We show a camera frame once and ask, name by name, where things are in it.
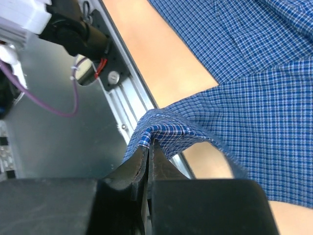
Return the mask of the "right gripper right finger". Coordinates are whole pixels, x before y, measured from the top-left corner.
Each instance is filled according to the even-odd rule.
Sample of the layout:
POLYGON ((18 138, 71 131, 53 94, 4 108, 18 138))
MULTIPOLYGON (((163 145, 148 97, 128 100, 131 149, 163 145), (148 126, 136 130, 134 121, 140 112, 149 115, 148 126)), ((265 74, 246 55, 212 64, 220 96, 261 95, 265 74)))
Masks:
POLYGON ((255 181, 189 179, 154 140, 149 149, 155 235, 276 235, 268 199, 255 181))

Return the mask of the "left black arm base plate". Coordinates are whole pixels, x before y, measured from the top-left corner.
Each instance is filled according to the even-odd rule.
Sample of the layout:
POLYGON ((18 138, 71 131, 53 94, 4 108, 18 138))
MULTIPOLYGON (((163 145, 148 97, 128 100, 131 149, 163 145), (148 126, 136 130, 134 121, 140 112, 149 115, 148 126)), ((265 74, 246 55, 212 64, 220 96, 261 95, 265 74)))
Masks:
POLYGON ((131 75, 128 63, 125 60, 127 54, 122 49, 123 40, 107 8, 100 0, 81 0, 80 5, 84 20, 108 38, 106 49, 102 56, 107 61, 98 77, 104 89, 110 91, 121 85, 131 75))

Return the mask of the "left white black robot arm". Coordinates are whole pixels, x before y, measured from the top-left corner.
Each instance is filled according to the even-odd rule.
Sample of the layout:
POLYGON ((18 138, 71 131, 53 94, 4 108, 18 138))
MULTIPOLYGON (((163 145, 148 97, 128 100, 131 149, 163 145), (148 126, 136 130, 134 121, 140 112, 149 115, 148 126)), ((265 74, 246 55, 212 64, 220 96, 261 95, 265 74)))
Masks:
POLYGON ((1 41, 24 48, 31 35, 91 60, 100 60, 110 46, 108 37, 87 21, 77 0, 2 0, 1 41))

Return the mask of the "blue plaid long sleeve shirt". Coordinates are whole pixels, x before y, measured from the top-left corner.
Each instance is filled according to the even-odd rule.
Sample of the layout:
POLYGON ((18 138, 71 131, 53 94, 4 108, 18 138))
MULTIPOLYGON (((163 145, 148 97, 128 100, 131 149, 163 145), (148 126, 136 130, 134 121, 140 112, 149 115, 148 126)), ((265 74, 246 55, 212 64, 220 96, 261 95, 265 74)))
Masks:
POLYGON ((269 200, 313 206, 313 3, 153 0, 218 86, 138 122, 124 160, 158 140, 171 158, 207 141, 269 200))

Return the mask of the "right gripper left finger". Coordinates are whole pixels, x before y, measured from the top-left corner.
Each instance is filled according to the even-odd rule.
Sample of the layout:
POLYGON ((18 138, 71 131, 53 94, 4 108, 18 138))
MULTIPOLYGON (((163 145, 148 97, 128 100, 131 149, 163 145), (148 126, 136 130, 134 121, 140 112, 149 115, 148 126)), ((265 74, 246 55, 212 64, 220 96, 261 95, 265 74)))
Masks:
POLYGON ((143 235, 149 151, 103 179, 10 179, 0 184, 3 235, 143 235))

